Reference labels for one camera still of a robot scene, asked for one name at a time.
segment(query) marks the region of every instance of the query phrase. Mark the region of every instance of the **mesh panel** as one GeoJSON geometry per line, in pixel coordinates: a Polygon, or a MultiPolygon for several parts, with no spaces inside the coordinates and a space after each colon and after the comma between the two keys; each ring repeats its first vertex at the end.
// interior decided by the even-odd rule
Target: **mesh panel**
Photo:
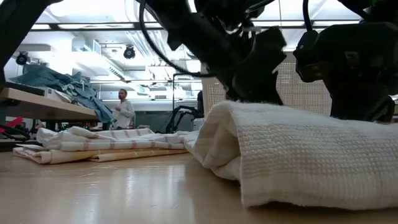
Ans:
{"type": "Polygon", "coordinates": [[[225,91],[222,84],[216,78],[202,78],[203,107],[205,116],[213,105],[225,100],[225,91]]]}
{"type": "Polygon", "coordinates": [[[331,98],[322,81],[304,83],[295,71],[295,57],[287,53],[281,63],[277,80],[277,90],[284,105],[300,110],[330,114],[331,98]]]}
{"type": "MultiPolygon", "coordinates": [[[[331,98],[322,81],[304,83],[295,71],[295,58],[291,52],[281,63],[277,80],[277,90],[284,105],[300,110],[330,114],[331,98]]],[[[225,91],[216,78],[203,78],[203,104],[205,115],[211,107],[225,100],[225,91]]]]}

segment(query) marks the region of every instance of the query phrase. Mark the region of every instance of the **table surface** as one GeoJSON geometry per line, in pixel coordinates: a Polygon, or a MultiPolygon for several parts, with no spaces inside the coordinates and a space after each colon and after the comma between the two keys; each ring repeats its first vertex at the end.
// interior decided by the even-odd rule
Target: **table surface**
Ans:
{"type": "Polygon", "coordinates": [[[96,120],[94,110],[13,88],[3,89],[0,93],[0,98],[21,102],[17,106],[7,106],[6,116],[21,116],[23,118],[42,120],[96,120]]]}
{"type": "Polygon", "coordinates": [[[398,223],[398,209],[243,208],[239,184],[216,177],[191,154],[40,166],[4,152],[0,192],[7,223],[398,223]]]}

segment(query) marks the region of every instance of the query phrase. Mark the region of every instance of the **folded towel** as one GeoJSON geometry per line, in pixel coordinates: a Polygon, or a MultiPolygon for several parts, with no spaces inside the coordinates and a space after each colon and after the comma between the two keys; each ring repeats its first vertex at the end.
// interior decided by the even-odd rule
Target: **folded towel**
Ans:
{"type": "Polygon", "coordinates": [[[187,150],[164,150],[164,149],[112,149],[97,151],[63,152],[59,150],[32,149],[28,147],[16,147],[14,155],[30,159],[38,164],[60,164],[64,162],[75,162],[89,160],[95,162],[119,161],[123,159],[134,159],[152,156],[164,156],[186,153],[187,150]]]}
{"type": "Polygon", "coordinates": [[[204,167],[240,181],[245,206],[271,201],[350,210],[398,205],[398,125],[224,102],[185,143],[204,167]]]}
{"type": "Polygon", "coordinates": [[[40,128],[37,131],[36,138],[46,149],[61,151],[142,148],[185,149],[182,137],[185,134],[185,132],[155,134],[150,129],[92,133],[83,128],[72,127],[60,133],[40,128]]]}

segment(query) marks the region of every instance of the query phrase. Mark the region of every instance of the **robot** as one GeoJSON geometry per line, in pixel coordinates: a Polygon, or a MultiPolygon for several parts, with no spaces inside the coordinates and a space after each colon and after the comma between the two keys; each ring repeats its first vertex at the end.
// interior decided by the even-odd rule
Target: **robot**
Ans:
{"type": "MultiPolygon", "coordinates": [[[[3,1],[0,65],[4,67],[43,10],[59,1],[3,1]]],[[[196,12],[190,10],[187,0],[137,1],[141,29],[149,45],[178,72],[216,77],[231,100],[283,105],[275,87],[275,68],[286,58],[285,39],[278,27],[258,30],[251,22],[274,0],[195,0],[196,12]],[[187,46],[207,65],[208,74],[186,71],[162,55],[145,28],[145,9],[169,33],[170,48],[187,46]]],[[[325,83],[332,99],[332,117],[389,121],[395,106],[389,95],[398,94],[398,1],[339,1],[363,20],[318,33],[311,27],[308,0],[303,0],[307,32],[294,52],[297,73],[304,82],[325,83]]]]}
{"type": "Polygon", "coordinates": [[[178,107],[174,108],[174,110],[172,111],[172,116],[170,118],[169,123],[166,126],[166,131],[163,134],[175,133],[178,129],[178,126],[180,125],[182,118],[187,114],[189,114],[193,117],[192,120],[204,117],[203,113],[201,111],[198,111],[194,107],[178,106],[178,107]],[[178,112],[181,110],[183,110],[183,112],[181,112],[180,117],[177,120],[177,123],[174,123],[176,115],[178,115],[178,112]]]}

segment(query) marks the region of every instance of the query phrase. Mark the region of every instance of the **red object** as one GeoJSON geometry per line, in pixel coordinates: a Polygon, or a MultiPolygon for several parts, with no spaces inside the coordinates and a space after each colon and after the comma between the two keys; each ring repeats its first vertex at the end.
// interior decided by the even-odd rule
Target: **red object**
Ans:
{"type": "MultiPolygon", "coordinates": [[[[23,122],[23,118],[22,117],[17,117],[16,119],[14,119],[13,121],[10,121],[8,123],[6,123],[7,127],[13,128],[15,126],[17,126],[18,124],[21,124],[23,122]]],[[[6,130],[4,130],[3,128],[0,128],[0,134],[5,132],[6,130]]]]}

